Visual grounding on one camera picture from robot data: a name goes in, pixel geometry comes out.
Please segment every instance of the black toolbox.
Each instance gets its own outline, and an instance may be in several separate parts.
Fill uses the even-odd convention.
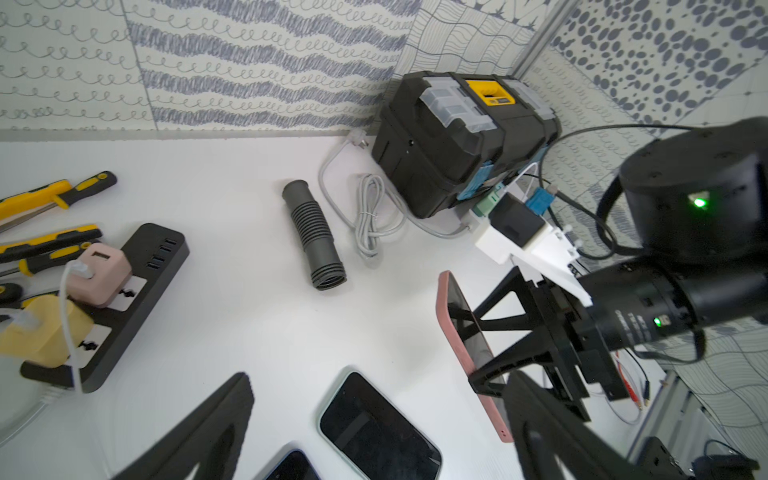
[[[533,90],[497,75],[408,74],[381,120],[373,158],[418,218],[482,195],[561,132]]]

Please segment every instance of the green connector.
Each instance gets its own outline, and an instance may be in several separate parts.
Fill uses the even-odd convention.
[[[472,207],[472,213],[478,217],[487,217],[496,204],[502,199],[505,185],[499,182],[493,190],[488,192],[478,203]]]

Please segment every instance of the red wire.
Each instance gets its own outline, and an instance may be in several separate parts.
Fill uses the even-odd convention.
[[[616,358],[619,358],[619,352],[616,352]],[[619,375],[621,375],[621,379],[624,381],[624,386],[627,387],[627,391],[629,392],[629,398],[631,398],[632,401],[635,402],[637,406],[640,406],[640,398],[637,396],[637,393],[634,392],[634,389],[629,384],[627,379],[624,377],[624,372],[621,369],[621,364],[617,364],[616,366],[618,367]]]

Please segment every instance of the yellow charger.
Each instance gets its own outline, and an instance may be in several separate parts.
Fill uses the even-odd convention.
[[[61,320],[56,295],[37,296],[24,308],[36,318],[36,328],[13,322],[0,333],[0,355],[14,356],[37,363],[49,369],[62,366],[69,358],[69,350],[61,331]],[[67,300],[67,317],[72,342],[75,346],[93,329],[94,321]]]

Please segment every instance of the blue phone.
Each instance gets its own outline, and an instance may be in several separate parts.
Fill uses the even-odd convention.
[[[320,480],[301,450],[291,450],[264,480]]]

